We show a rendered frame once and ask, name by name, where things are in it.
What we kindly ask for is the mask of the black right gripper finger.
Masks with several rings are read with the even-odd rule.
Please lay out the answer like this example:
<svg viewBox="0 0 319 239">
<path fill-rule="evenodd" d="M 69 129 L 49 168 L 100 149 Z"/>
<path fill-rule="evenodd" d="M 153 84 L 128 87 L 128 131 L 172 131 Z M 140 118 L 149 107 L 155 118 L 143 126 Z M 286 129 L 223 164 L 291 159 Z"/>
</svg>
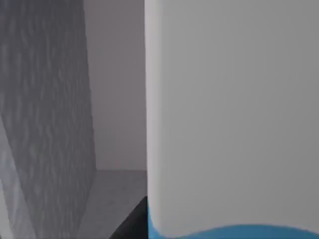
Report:
<svg viewBox="0 0 319 239">
<path fill-rule="evenodd" d="M 148 238 L 148 197 L 144 196 L 109 239 Z"/>
</svg>

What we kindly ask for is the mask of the white bottle with blue band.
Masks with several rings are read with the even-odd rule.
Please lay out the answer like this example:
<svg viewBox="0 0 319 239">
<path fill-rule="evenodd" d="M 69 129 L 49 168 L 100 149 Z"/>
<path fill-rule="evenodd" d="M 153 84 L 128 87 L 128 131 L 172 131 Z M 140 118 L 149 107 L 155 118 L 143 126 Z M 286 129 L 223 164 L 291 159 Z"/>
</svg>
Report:
<svg viewBox="0 0 319 239">
<path fill-rule="evenodd" d="M 319 0 L 145 0 L 149 239 L 319 239 Z"/>
</svg>

